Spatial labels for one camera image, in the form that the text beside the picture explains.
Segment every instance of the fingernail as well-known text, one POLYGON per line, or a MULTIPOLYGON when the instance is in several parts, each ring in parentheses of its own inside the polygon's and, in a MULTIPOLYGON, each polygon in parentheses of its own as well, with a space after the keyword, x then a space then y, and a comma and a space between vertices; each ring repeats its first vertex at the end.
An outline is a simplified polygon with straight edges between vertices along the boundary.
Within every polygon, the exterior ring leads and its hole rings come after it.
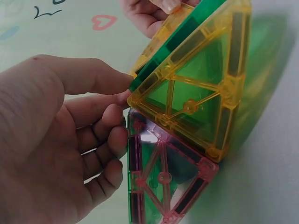
POLYGON ((181 1, 180 0, 163 0, 162 1, 162 9, 167 14, 171 14, 175 12, 178 8, 181 7, 181 1))

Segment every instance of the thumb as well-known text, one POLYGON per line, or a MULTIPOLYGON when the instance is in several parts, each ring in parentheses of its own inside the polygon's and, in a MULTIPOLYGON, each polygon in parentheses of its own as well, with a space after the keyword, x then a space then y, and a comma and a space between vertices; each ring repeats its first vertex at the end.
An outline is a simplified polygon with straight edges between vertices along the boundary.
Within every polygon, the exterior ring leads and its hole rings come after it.
POLYGON ((181 0, 150 0, 166 14, 171 14, 181 7, 181 0))

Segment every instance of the drawing on mat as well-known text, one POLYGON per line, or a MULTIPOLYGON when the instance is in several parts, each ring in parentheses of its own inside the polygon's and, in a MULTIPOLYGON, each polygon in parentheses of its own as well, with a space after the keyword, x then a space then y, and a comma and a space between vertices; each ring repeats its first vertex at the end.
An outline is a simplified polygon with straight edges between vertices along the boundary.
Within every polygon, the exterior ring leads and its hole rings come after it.
POLYGON ((14 27, 9 28, 4 33, 0 34, 0 41, 5 41, 5 40, 11 38, 19 31, 19 29, 20 29, 19 26, 14 26, 14 27))
POLYGON ((60 9, 60 10, 57 10, 56 12, 53 12, 53 13, 43 13, 43 14, 39 14, 39 8, 37 7, 37 6, 34 6, 34 8, 36 9, 36 16, 34 17, 34 19, 36 19, 36 18, 38 18, 38 17, 41 17, 41 16, 43 16, 43 15, 54 15, 54 14, 56 14, 56 13, 59 13, 59 12, 61 12, 62 10, 60 9))
POLYGON ((93 30, 101 31, 101 30, 107 29, 110 26, 112 26, 116 21, 117 21, 117 17, 112 16, 112 15, 96 15, 92 18, 93 30), (103 18, 109 19, 110 21, 106 25, 100 26, 102 24, 101 19, 103 19, 103 18))
POLYGON ((59 4, 64 3, 64 2, 65 2, 65 0, 59 0, 59 1, 53 0, 54 5, 59 5, 59 4))

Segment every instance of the child's hand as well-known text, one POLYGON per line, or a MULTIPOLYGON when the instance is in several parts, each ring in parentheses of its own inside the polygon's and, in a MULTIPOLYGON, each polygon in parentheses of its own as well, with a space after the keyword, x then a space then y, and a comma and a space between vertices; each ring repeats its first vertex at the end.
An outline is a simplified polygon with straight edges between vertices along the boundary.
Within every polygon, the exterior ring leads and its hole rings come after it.
POLYGON ((121 6, 134 25, 148 38, 152 38, 167 16, 180 7, 181 2, 195 6, 199 0, 121 0, 121 6))

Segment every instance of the pink heart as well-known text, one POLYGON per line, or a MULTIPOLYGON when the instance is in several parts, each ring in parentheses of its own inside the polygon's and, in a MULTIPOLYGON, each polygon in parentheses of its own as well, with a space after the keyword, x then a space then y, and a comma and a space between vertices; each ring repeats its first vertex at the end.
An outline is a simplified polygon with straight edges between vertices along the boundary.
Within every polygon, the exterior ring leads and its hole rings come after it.
POLYGON ((94 23, 93 29, 97 30, 97 31, 107 29, 108 27, 112 26, 116 21, 117 21, 117 17, 112 16, 112 15, 95 15, 92 18, 92 22, 94 23), (101 18, 110 19, 110 21, 106 25, 100 26, 102 21, 99 19, 101 19, 101 18))

